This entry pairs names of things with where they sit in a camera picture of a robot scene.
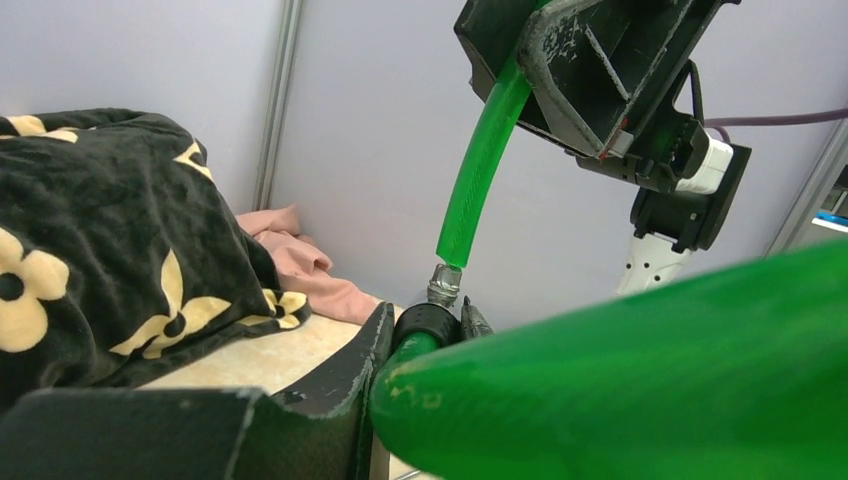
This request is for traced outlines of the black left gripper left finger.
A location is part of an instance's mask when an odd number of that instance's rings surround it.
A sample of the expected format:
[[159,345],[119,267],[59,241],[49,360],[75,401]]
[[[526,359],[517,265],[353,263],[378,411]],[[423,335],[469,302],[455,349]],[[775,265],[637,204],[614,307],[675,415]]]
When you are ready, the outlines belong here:
[[254,387],[52,389],[1,419],[5,479],[373,479],[368,392],[390,354],[394,307],[307,375]]

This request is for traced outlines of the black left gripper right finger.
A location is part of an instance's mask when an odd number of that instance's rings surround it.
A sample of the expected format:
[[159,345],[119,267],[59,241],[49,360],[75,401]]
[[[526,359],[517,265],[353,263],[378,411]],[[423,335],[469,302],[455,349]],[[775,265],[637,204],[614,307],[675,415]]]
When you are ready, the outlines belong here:
[[468,296],[463,298],[460,309],[460,340],[468,341],[489,336],[493,333],[490,324]]

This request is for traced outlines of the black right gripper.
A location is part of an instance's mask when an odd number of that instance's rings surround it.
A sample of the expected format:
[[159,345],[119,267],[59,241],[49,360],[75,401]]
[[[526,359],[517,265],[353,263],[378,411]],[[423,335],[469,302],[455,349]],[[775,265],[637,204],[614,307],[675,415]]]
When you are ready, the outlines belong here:
[[485,100],[509,57],[533,97],[520,125],[580,168],[661,194],[695,176],[709,140],[702,110],[668,92],[719,1],[468,0],[453,31]]

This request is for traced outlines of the green cable lock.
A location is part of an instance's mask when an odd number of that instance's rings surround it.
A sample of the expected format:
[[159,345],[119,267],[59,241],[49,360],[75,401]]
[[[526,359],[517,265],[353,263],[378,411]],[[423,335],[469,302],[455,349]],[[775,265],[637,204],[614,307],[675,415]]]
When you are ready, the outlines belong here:
[[[846,115],[704,118],[733,143],[730,126]],[[468,341],[451,311],[463,269],[440,259],[370,392],[375,432],[407,464],[447,479],[846,477],[845,241]]]

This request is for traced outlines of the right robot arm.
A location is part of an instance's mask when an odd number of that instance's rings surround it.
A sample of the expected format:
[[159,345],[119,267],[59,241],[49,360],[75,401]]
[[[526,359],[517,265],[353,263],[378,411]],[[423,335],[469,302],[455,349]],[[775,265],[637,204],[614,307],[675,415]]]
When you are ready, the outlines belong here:
[[467,265],[506,145],[523,129],[638,189],[618,290],[669,283],[716,240],[751,155],[711,137],[691,52],[717,1],[468,1],[454,33],[483,101],[438,238]]

